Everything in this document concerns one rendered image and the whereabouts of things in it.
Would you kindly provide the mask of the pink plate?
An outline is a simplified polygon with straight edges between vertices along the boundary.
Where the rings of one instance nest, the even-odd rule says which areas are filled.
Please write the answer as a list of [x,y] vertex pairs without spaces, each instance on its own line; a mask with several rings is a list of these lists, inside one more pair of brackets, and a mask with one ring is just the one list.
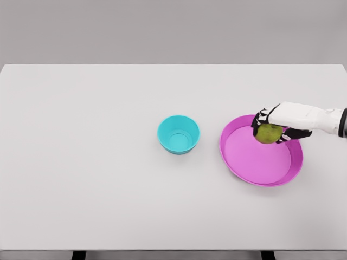
[[254,115],[229,122],[221,132],[221,157],[233,174],[256,186],[275,187],[292,181],[300,172],[303,150],[299,140],[262,144],[253,137]]

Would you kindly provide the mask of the blue bowl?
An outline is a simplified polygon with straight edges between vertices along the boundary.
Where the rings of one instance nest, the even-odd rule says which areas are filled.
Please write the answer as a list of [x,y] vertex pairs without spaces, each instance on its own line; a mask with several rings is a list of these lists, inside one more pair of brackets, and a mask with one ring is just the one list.
[[195,120],[185,115],[172,115],[158,126],[161,146],[176,155],[189,153],[199,142],[201,131]]

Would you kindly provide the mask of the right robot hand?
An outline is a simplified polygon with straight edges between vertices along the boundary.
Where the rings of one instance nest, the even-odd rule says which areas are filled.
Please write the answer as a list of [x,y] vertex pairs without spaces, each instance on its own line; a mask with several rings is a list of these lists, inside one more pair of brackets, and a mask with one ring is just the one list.
[[252,121],[253,135],[258,135],[261,125],[272,124],[286,128],[276,140],[277,144],[308,138],[312,135],[318,113],[317,107],[293,102],[263,108]]

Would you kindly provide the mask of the green apple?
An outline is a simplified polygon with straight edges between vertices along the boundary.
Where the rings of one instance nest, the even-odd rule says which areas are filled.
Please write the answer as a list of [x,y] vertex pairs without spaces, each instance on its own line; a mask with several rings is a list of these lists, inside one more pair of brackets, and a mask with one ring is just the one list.
[[261,124],[255,138],[262,144],[272,144],[277,142],[283,133],[283,127],[273,124]]

